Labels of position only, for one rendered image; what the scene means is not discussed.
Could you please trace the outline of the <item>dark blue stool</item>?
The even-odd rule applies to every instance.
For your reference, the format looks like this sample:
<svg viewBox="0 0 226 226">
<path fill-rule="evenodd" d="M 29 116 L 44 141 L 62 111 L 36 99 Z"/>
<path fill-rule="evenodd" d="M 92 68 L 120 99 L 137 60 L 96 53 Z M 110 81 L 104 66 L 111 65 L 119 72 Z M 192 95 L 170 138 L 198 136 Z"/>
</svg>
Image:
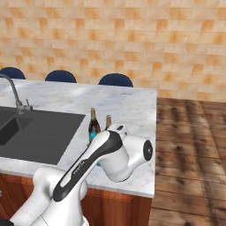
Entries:
<svg viewBox="0 0 226 226">
<path fill-rule="evenodd" d="M 99 85 L 118 86 L 118 87 L 133 87 L 132 81 L 120 73 L 110 73 L 101 78 Z"/>
<path fill-rule="evenodd" d="M 65 70 L 55 70 L 50 72 L 45 78 L 46 81 L 76 83 L 76 79 L 71 72 Z"/>
<path fill-rule="evenodd" d="M 0 72 L 4 75 L 7 75 L 11 79 L 25 79 L 24 73 L 15 67 L 4 67 L 0 70 Z"/>
</svg>

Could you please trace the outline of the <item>dark grey sink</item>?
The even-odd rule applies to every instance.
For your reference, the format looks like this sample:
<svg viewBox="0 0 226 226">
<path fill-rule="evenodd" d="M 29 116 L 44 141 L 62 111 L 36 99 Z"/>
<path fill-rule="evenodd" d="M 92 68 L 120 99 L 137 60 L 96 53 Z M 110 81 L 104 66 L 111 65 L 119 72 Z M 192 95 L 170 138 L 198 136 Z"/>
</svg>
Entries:
<svg viewBox="0 0 226 226">
<path fill-rule="evenodd" d="M 57 165 L 82 114 L 0 107 L 0 157 Z"/>
</svg>

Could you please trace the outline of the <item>grey metal tap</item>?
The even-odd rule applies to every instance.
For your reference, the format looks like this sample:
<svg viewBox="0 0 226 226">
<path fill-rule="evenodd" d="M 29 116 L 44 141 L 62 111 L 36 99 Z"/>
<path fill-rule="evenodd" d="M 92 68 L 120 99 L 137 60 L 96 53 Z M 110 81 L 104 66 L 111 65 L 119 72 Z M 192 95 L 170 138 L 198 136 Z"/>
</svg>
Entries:
<svg viewBox="0 0 226 226">
<path fill-rule="evenodd" d="M 10 77 L 8 77 L 7 75 L 1 74 L 1 73 L 0 73 L 0 78 L 7 79 L 9 81 L 9 83 L 11 84 L 11 89 L 12 89 L 12 92 L 13 92 L 14 97 L 15 97 L 15 104 L 16 104 L 18 113 L 24 114 L 26 111 L 32 111 L 33 106 L 30 105 L 29 102 L 26 105 L 24 105 L 22 103 L 22 101 L 19 99 L 19 95 L 18 95 L 18 92 L 16 90 L 16 87 L 14 85 L 13 80 Z"/>
</svg>

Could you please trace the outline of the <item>dark wine bottle teal label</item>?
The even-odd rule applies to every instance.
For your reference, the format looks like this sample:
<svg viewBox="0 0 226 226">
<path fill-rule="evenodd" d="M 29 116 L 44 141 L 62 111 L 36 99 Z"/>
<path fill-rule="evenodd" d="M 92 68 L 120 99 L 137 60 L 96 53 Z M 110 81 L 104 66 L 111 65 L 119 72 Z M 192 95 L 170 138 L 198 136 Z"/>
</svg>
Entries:
<svg viewBox="0 0 226 226">
<path fill-rule="evenodd" d="M 88 135 L 89 135 L 89 142 L 92 142 L 94 137 L 101 131 L 101 127 L 97 121 L 95 109 L 91 108 L 91 120 L 88 126 Z"/>
</svg>

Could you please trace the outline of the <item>brown wooden counter cabinet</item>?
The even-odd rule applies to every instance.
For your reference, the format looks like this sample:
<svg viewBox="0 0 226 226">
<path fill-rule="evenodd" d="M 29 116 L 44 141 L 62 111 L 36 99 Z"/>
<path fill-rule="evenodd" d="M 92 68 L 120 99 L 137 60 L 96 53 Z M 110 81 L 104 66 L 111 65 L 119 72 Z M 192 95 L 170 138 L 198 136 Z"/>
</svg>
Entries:
<svg viewBox="0 0 226 226">
<path fill-rule="evenodd" d="M 0 219 L 10 219 L 34 189 L 33 179 L 0 173 Z M 89 188 L 81 201 L 90 226 L 148 226 L 152 199 Z"/>
</svg>

